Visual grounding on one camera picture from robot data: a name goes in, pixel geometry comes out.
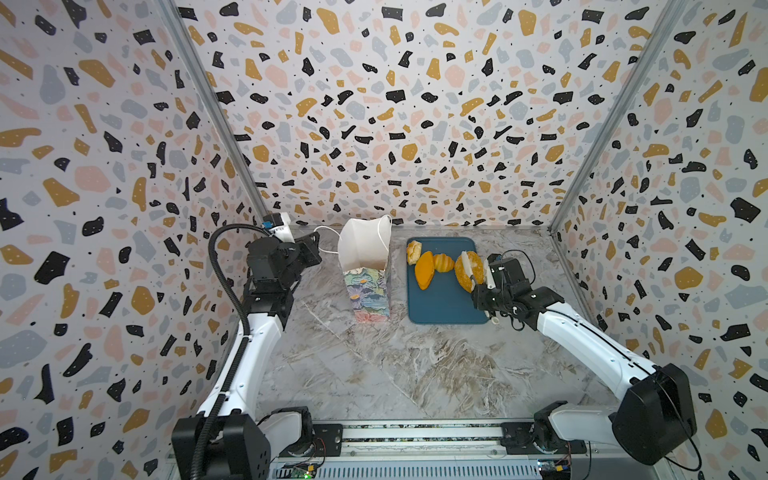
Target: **paper bag handle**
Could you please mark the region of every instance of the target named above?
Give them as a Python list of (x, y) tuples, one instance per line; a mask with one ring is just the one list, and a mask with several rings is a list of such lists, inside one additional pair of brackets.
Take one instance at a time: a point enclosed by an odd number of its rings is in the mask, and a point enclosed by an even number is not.
[[(384, 215), (383, 217), (379, 218), (379, 222), (380, 222), (380, 221), (381, 221), (381, 220), (382, 220), (384, 217), (388, 218), (388, 219), (389, 219), (389, 224), (390, 224), (390, 225), (392, 225), (392, 217), (391, 217), (389, 214), (386, 214), (386, 215)], [(339, 233), (339, 232), (335, 231), (335, 230), (334, 230), (333, 228), (331, 228), (331, 227), (326, 227), (325, 225), (320, 225), (319, 227), (316, 227), (314, 231), (316, 232), (317, 230), (319, 230), (319, 229), (321, 229), (321, 228), (327, 228), (328, 230), (331, 230), (331, 231), (332, 231), (332, 232), (334, 232), (336, 235), (338, 235), (338, 236), (339, 236), (339, 238), (341, 239), (341, 233)], [(384, 241), (384, 239), (382, 238), (382, 233), (381, 233), (381, 231), (379, 230), (379, 226), (378, 226), (378, 225), (376, 226), (376, 234), (377, 234), (377, 235), (379, 235), (379, 240), (381, 240), (381, 241), (382, 241), (382, 244), (384, 245), (384, 248), (386, 248), (386, 252), (387, 252), (387, 253), (389, 253), (389, 245), (387, 245), (387, 243), (386, 243), (386, 242)], [(332, 252), (332, 251), (330, 251), (330, 250), (323, 250), (323, 249), (322, 249), (322, 248), (320, 248), (320, 247), (317, 247), (317, 249), (318, 249), (318, 250), (320, 250), (321, 252), (325, 252), (325, 253), (333, 253), (334, 255), (338, 255), (338, 254), (339, 254), (339, 252)]]

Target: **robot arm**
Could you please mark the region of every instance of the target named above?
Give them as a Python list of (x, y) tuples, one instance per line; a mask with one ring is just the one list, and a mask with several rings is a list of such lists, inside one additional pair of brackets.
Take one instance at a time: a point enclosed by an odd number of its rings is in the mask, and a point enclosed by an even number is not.
[(551, 289), (533, 290), (516, 259), (492, 254), (485, 273), (487, 283), (472, 290), (475, 308), (489, 316), (510, 316), (561, 344), (620, 401), (618, 409), (565, 402), (548, 406), (534, 416), (538, 448), (552, 450), (576, 439), (603, 442), (653, 465), (696, 433), (690, 386), (682, 370), (673, 364), (659, 367), (622, 346)]

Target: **gray spot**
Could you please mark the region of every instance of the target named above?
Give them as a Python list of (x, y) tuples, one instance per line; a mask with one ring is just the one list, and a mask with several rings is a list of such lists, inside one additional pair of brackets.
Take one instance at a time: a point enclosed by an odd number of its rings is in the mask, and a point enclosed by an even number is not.
[(509, 61), (509, 53), (507, 53), (506, 50), (502, 50), (501, 47), (498, 47), (496, 48), (496, 58), (498, 59), (498, 63), (505, 64)]
[[(230, 34), (229, 37), (227, 37), (227, 40), (230, 41), (232, 45), (235, 47), (240, 47), (241, 45), (245, 45), (246, 43), (243, 41), (242, 38), (237, 37), (235, 35)], [(230, 58), (230, 63), (234, 65), (235, 67), (240, 66), (240, 59), (239, 58)]]
[(118, 418), (121, 419), (131, 413), (131, 402), (121, 402), (118, 406)]
[(694, 372), (688, 365), (680, 365), (680, 369), (688, 375), (688, 382), (693, 386), (708, 386), (710, 383), (707, 379)]
[(26, 158), (0, 158), (0, 172), (22, 174), (22, 167), (29, 163)]
[(730, 421), (730, 427), (738, 435), (746, 435), (747, 430), (749, 430), (746, 423), (739, 420), (739, 417), (733, 417), (733, 420)]
[(178, 168), (180, 170), (183, 170), (184, 168), (187, 168), (187, 157), (184, 155), (184, 152), (181, 150), (171, 150), (168, 154), (168, 163), (173, 168)]
[(728, 361), (728, 357), (725, 356), (725, 349), (722, 346), (716, 346), (715, 352), (717, 352), (717, 355), (719, 355), (724, 362)]
[(664, 292), (662, 292), (661, 288), (659, 288), (659, 286), (656, 285), (656, 284), (653, 284), (653, 285), (650, 286), (650, 291), (653, 292), (653, 294), (654, 294), (654, 296), (656, 298), (664, 298), (665, 297)]
[(415, 96), (416, 94), (418, 94), (422, 90), (424, 90), (424, 86), (422, 85), (422, 81), (421, 81), (421, 79), (417, 78), (416, 79), (416, 83), (413, 85), (413, 88), (411, 88), (411, 95)]
[(72, 43), (78, 48), (80, 48), (85, 53), (91, 53), (94, 49), (94, 46), (91, 44), (91, 41), (88, 40), (85, 35), (80, 33), (79, 31), (76, 31), (74, 33), (74, 40), (72, 40)]
[(40, 85), (40, 99), (48, 105), (59, 102), (67, 92), (64, 83), (58, 79), (56, 69), (50, 65), (43, 67), (43, 82)]
[(65, 245), (74, 245), (74, 236), (78, 231), (78, 226), (63, 220), (53, 220), (53, 223), (61, 234), (61, 242)]
[(80, 283), (85, 283), (86, 285), (92, 285), (96, 283), (97, 278), (98, 278), (98, 273), (85, 272), (85, 278), (83, 280), (80, 280)]
[(725, 294), (730, 305), (738, 310), (745, 306), (753, 305), (757, 302), (763, 302), (768, 299), (768, 292), (764, 286), (746, 286), (739, 285)]
[(351, 101), (346, 105), (346, 113), (352, 115), (355, 120), (362, 120), (366, 117), (366, 108), (356, 101)]
[(105, 383), (109, 381), (109, 375), (112, 373), (112, 367), (100, 366), (88, 377), (78, 382), (79, 386), (86, 386), (92, 383)]
[(0, 369), (28, 362), (45, 349), (48, 342), (32, 330), (22, 330), (0, 340)]
[(116, 208), (118, 210), (123, 210), (126, 205), (128, 205), (127, 200), (118, 197), (109, 197), (107, 201), (104, 202), (106, 208)]
[(97, 480), (111, 480), (114, 475), (114, 464), (102, 458), (97, 467)]
[(107, 116), (99, 115), (99, 118), (101, 121), (112, 128), (120, 130), (123, 127), (123, 119), (120, 117), (115, 117), (113, 114), (109, 114)]
[(134, 6), (137, 18), (146, 18), (149, 16), (149, 6), (146, 2), (139, 2)]
[(160, 415), (157, 416), (157, 421), (154, 424), (154, 429), (157, 430), (161, 426), (168, 423), (172, 418), (174, 417), (174, 413), (176, 412), (176, 406), (172, 405), (168, 407), (167, 409), (160, 412)]
[(315, 50), (310, 46), (310, 53), (317, 63), (323, 63), (326, 60), (326, 56), (320, 50)]
[(571, 41), (567, 38), (563, 40), (562, 43), (560, 43), (560, 48), (558, 48), (558, 53), (563, 56), (563, 60), (565, 60), (565, 63), (568, 63), (571, 61), (571, 51), (574, 49), (574, 46), (571, 45)]
[(37, 458), (40, 455), (44, 454), (46, 451), (48, 451), (48, 440), (34, 447), (32, 450), (30, 450), (29, 456), (31, 456), (32, 458)]
[(114, 165), (112, 165), (112, 173), (119, 181), (125, 183), (125, 169), (123, 168), (122, 163), (118, 161), (114, 162)]
[(729, 178), (725, 180), (725, 189), (729, 193), (737, 194), (746, 188), (746, 180), (743, 178)]
[(704, 304), (704, 311), (705, 312), (716, 312), (720, 309), (720, 299), (719, 298), (713, 298), (709, 302)]
[(35, 192), (29, 192), (25, 196), (22, 197), (22, 200), (25, 204), (29, 205), (30, 207), (34, 207), (35, 205), (40, 203), (40, 197)]
[(179, 378), (180, 376), (182, 376), (182, 375), (183, 375), (183, 374), (184, 374), (186, 371), (188, 371), (190, 368), (192, 368), (192, 367), (190, 367), (190, 366), (188, 366), (188, 365), (184, 365), (183, 363), (179, 363), (178, 365), (176, 365), (176, 366), (174, 367), (174, 369), (173, 369), (173, 370), (171, 370), (171, 371), (170, 371), (170, 374), (171, 374), (171, 375), (172, 375), (172, 376), (173, 376), (175, 379), (177, 379), (177, 378)]
[(147, 262), (152, 260), (154, 254), (157, 251), (152, 246), (152, 243), (147, 239), (147, 236), (144, 235), (144, 232), (138, 231), (134, 233), (133, 239), (134, 244), (136, 245), (136, 254)]
[(744, 119), (736, 115), (728, 117), (728, 128), (725, 130), (725, 139), (732, 144), (741, 141), (741, 134), (744, 132)]
[(478, 15), (478, 25), (490, 25), (498, 18), (498, 13), (502, 10), (501, 2), (496, 3), (485, 12)]
[(342, 67), (351, 67), (354, 65), (352, 59), (342, 48), (334, 48), (331, 55), (341, 64)]
[(288, 122), (281, 121), (275, 132), (277, 132), (278, 140), (290, 142), (290, 127), (288, 126)]
[(156, 71), (151, 70), (149, 68), (144, 69), (144, 73), (147, 75), (147, 80), (149, 80), (149, 83), (154, 85), (155, 87), (160, 87), (165, 91), (168, 91), (168, 86), (166, 86), (165, 83), (160, 78), (160, 74), (158, 74)]
[(683, 15), (683, 25), (688, 25), (694, 18), (696, 18), (696, 12), (701, 6), (701, 2), (696, 2), (696, 4), (690, 8), (687, 12), (685, 12), (685, 15)]
[(144, 108), (144, 106), (141, 104), (131, 100), (130, 98), (123, 101), (122, 105), (120, 105), (120, 109), (123, 112), (131, 114), (136, 118), (144, 118), (147, 116), (147, 109)]
[(697, 177), (685, 177), (680, 181), (680, 199), (687, 204), (699, 196), (701, 187)]
[(373, 37), (371, 41), (371, 48), (374, 52), (379, 54), (382, 60), (386, 60), (386, 45), (379, 37)]
[(47, 435), (48, 432), (51, 431), (51, 423), (53, 422), (53, 414), (50, 412), (46, 412), (43, 414), (42, 417), (38, 420), (37, 429), (38, 432), (42, 433), (43, 435)]
[(625, 148), (616, 154), (614, 159), (611, 161), (611, 166), (615, 170), (617, 170), (619, 167), (621, 167), (621, 165), (624, 164), (625, 161), (627, 161), (628, 158), (629, 158), (629, 150)]
[(439, 121), (432, 129), (432, 141), (442, 141), (445, 138), (445, 130), (448, 128), (447, 121)]
[(734, 53), (726, 53), (712, 60), (712, 66), (721, 71), (730, 70), (749, 54), (750, 50), (748, 48), (742, 48)]
[(290, 25), (296, 21), (296, 2), (291, 0), (285, 8), (277, 12), (275, 20), (281, 25)]
[(518, 52), (515, 54), (520, 60), (520, 66), (523, 68), (533, 68), (534, 62), (533, 62), (533, 55), (531, 55), (530, 50), (518, 50)]
[(517, 121), (524, 120), (528, 113), (528, 106), (521, 101), (515, 102), (509, 108), (509, 114)]

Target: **pink spot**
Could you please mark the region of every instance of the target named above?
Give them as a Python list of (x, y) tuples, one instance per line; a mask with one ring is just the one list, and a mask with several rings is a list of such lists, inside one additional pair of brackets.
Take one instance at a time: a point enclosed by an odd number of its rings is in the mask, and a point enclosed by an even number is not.
[(100, 326), (84, 326), (83, 327), (83, 335), (88, 337), (91, 340), (97, 339), (101, 336), (102, 329)]
[(82, 190), (104, 193), (111, 187), (107, 176), (99, 167), (77, 167), (74, 170), (74, 182)]
[(672, 101), (669, 98), (662, 98), (654, 105), (654, 121), (656, 125), (661, 125), (672, 114)]
[(614, 14), (613, 14), (613, 15), (611, 15), (611, 17), (608, 19), (607, 30), (608, 30), (608, 31), (611, 31), (611, 30), (613, 30), (613, 29), (614, 29), (614, 27), (615, 27), (615, 26), (618, 24), (618, 22), (619, 22), (619, 16), (618, 16), (618, 15), (616, 15), (616, 14), (614, 13)]
[(96, 257), (96, 265), (107, 275), (114, 275), (114, 255), (111, 248), (102, 247)]
[(458, 12), (456, 13), (456, 21), (459, 25), (462, 26), (462, 28), (466, 28), (467, 26), (467, 15), (464, 14), (464, 8), (459, 5), (458, 6)]
[(89, 296), (88, 300), (85, 301), (85, 318), (92, 320), (96, 315), (96, 310), (98, 310), (98, 300)]
[(650, 246), (651, 252), (675, 253), (677, 244), (668, 238), (661, 238)]
[(43, 293), (38, 293), (37, 295), (29, 297), (24, 303), (22, 303), (19, 308), (14, 310), (14, 312), (5, 320), (5, 322), (12, 325), (21, 325), (24, 320), (27, 319), (27, 316), (32, 313), (32, 310), (35, 309), (38, 303), (40, 303), (40, 300), (43, 299), (43, 296)]
[(362, 78), (351, 70), (346, 72), (346, 77), (349, 79), (349, 81), (352, 82), (353, 85), (357, 85), (362, 81)]
[(755, 250), (741, 243), (737, 243), (723, 252), (724, 260), (752, 260), (754, 256)]
[(116, 362), (122, 362), (125, 354), (120, 326), (113, 325), (107, 332), (107, 337), (104, 339), (104, 353), (115, 359)]
[(50, 237), (46, 237), (45, 235), (28, 235), (27, 236), (27, 244), (28, 245), (37, 245), (39, 243), (50, 243), (53, 239)]
[(67, 345), (63, 349), (56, 352), (54, 354), (54, 358), (56, 358), (59, 362), (62, 361), (67, 356), (67, 354), (72, 351), (73, 348), (74, 348), (74, 343), (72, 345)]
[(264, 15), (261, 15), (261, 10), (256, 8), (255, 4), (250, 4), (251, 11), (253, 12), (253, 17), (256, 19), (257, 22), (259, 22), (259, 25), (262, 25), (263, 27), (268, 26), (270, 23), (264, 18)]
[(141, 268), (135, 266), (134, 269), (131, 271), (131, 278), (128, 279), (129, 282), (135, 282), (136, 280), (146, 280), (147, 279), (147, 271), (142, 270)]
[(768, 132), (768, 119), (761, 118), (752, 125), (752, 130), (758, 135), (763, 135)]
[(125, 67), (120, 65), (120, 62), (112, 54), (107, 55), (107, 65), (112, 67), (121, 77), (125, 77)]
[(72, 114), (69, 113), (69, 108), (67, 108), (67, 105), (62, 105), (61, 107), (57, 108), (56, 116), (61, 121), (70, 121), (72, 119)]
[(346, 26), (346, 29), (349, 33), (353, 33), (355, 31), (355, 24), (352, 23), (352, 16), (349, 14), (349, 12), (344, 14), (344, 16), (341, 18), (341, 22)]
[(25, 107), (24, 105), (18, 103), (17, 101), (6, 97), (3, 94), (0, 94), (0, 101), (5, 104), (8, 109), (10, 109), (13, 113), (18, 115), (21, 118), (26, 118), (28, 120), (38, 120), (40, 117), (38, 115), (38, 112), (32, 108)]
[(460, 88), (464, 84), (465, 75), (464, 69), (456, 64), (445, 70), (445, 79), (453, 88)]
[(131, 22), (128, 21), (127, 18), (125, 18), (123, 15), (118, 15), (115, 17), (115, 21), (120, 25), (120, 28), (122, 28), (125, 31), (128, 31), (131, 28)]
[(270, 79), (272, 83), (275, 84), (276, 87), (288, 87), (288, 75), (286, 75), (286, 72), (276, 67), (275, 65), (270, 65), (267, 67), (265, 75)]

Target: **black cable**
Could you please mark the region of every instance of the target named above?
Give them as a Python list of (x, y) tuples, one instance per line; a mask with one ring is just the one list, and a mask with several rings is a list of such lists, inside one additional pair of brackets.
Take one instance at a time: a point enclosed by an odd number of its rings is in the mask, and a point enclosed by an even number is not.
[(590, 472), (592, 472), (592, 442), (589, 442), (589, 446), (587, 448), (589, 449), (589, 466), (587, 467), (587, 474), (584, 475), (584, 478), (581, 480), (587, 480)]
[[(222, 227), (217, 228), (216, 231), (211, 234), (210, 239), (208, 240), (208, 257), (210, 258), (210, 265), (213, 267), (216, 278), (219, 279), (219, 283), (221, 283), (224, 292), (229, 297), (230, 302), (234, 305), (235, 310), (237, 311), (237, 315), (240, 317), (240, 321), (243, 323), (243, 333), (245, 334), (245, 337), (237, 347), (237, 353), (232, 360), (230, 369), (227, 370), (227, 376), (224, 378), (224, 382), (221, 384), (220, 392), (227, 392), (230, 389), (232, 381), (237, 374), (237, 367), (239, 366), (240, 361), (245, 354), (245, 350), (248, 347), (247, 337), (250, 335), (248, 314), (243, 308), (243, 304), (240, 302), (240, 299), (238, 299), (237, 295), (235, 295), (235, 292), (232, 291), (232, 287), (230, 286), (229, 282), (227, 282), (227, 278), (224, 276), (224, 272), (221, 270), (221, 265), (219, 265), (219, 254), (216, 251), (216, 240), (218, 237), (222, 233), (236, 228), (242, 228), (244, 230), (255, 230), (256, 232), (259, 232), (263, 235), (270, 235), (266, 229), (256, 225), (249, 225), (248, 223), (230, 223), (229, 225), (223, 225)], [(208, 446), (210, 437), (213, 436), (213, 430), (216, 421), (218, 420), (219, 411), (221, 411), (221, 407), (223, 406), (226, 399), (227, 395), (225, 393), (220, 393), (216, 397), (214, 406), (210, 409), (210, 412), (208, 412), (208, 417), (205, 418), (205, 423), (203, 424), (203, 428), (200, 430), (200, 435), (197, 437), (197, 441), (195, 442), (194, 446), (194, 453), (192, 454), (190, 480), (200, 480), (203, 478), (205, 448)]]
[(502, 253), (502, 259), (504, 258), (504, 255), (506, 255), (509, 252), (520, 252), (523, 255), (525, 255), (525, 258), (528, 259), (528, 263), (531, 264), (531, 270), (533, 270), (533, 280), (531, 280), (531, 285), (533, 285), (533, 282), (536, 281), (536, 269), (533, 267), (533, 262), (531, 262), (531, 258), (528, 256), (528, 254), (526, 252), (524, 252), (522, 250), (518, 250), (516, 248), (511, 248), (511, 249), (507, 250), (506, 252)]

